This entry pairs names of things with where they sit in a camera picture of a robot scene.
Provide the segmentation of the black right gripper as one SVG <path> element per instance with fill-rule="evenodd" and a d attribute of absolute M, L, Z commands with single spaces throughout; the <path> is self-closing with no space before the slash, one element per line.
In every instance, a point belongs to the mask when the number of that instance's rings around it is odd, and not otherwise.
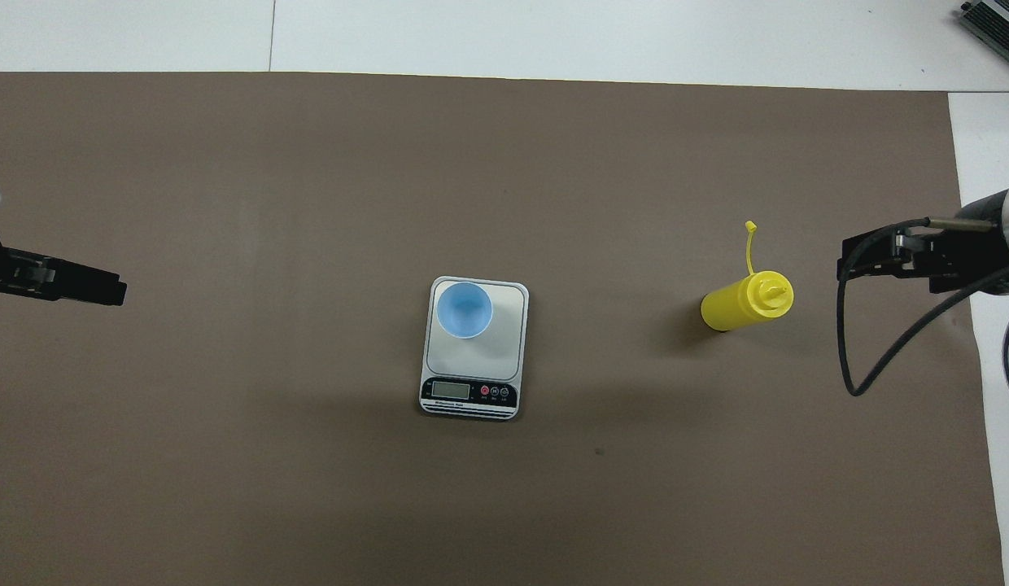
<path fill-rule="evenodd" d="M 844 238 L 836 261 L 836 279 L 853 281 L 865 277 L 929 278 L 931 294 L 966 288 L 993 272 L 1009 266 L 1009 190 L 967 204 L 958 219 L 989 221 L 992 230 L 949 231 L 937 237 L 935 250 L 950 265 L 951 272 L 931 277 L 933 237 L 914 229 L 873 230 Z"/>

